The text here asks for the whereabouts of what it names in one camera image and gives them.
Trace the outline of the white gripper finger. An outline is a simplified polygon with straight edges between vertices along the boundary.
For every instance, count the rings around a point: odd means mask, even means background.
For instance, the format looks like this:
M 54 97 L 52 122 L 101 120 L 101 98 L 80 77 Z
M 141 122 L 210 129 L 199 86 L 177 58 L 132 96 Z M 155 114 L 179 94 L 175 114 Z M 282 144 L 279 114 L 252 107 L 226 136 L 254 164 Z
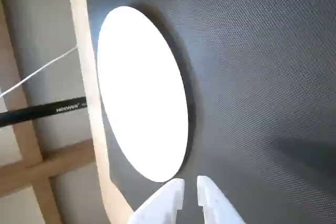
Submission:
M 197 177 L 197 200 L 204 223 L 245 223 L 225 194 L 208 176 Z
M 176 223 L 177 211 L 183 208 L 184 185 L 181 178 L 164 184 L 133 213 L 128 223 Z

